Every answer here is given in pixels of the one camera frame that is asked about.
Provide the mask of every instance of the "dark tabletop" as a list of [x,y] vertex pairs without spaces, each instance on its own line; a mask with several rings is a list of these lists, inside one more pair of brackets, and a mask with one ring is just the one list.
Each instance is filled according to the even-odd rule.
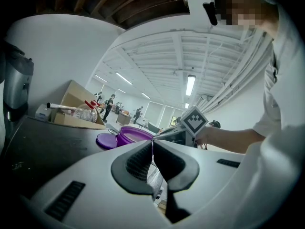
[[82,158],[104,151],[95,140],[107,130],[56,125],[25,117],[11,139],[5,164],[22,195],[30,198],[44,183]]

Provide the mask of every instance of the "clear plastic bottle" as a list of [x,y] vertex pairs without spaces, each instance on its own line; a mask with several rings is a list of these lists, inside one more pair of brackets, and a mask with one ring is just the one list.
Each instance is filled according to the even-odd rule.
[[96,105],[96,101],[91,101],[90,103],[85,101],[85,104],[80,105],[72,116],[95,123],[99,114],[96,110]]

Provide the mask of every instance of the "black and white square marker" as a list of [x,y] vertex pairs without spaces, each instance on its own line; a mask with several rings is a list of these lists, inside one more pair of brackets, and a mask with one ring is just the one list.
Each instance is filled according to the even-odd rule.
[[196,106],[193,106],[181,117],[181,123],[195,137],[208,123],[208,120]]

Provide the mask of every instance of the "neck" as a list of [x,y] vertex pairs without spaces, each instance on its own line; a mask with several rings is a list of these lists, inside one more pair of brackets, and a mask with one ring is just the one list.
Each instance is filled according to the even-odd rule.
[[265,15],[261,20],[260,25],[258,25],[258,28],[262,29],[275,39],[279,27],[278,8],[276,5],[265,3],[261,6],[261,10],[265,11]]

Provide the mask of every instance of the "black pants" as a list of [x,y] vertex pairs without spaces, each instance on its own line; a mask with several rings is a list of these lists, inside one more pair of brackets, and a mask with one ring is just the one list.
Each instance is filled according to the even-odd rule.
[[106,112],[105,112],[103,120],[106,120],[106,118],[109,115],[110,111],[111,111],[111,109],[110,110],[106,109]]
[[137,123],[137,119],[139,119],[139,117],[140,117],[140,116],[136,116],[136,117],[135,117],[134,122],[133,122],[134,124]]

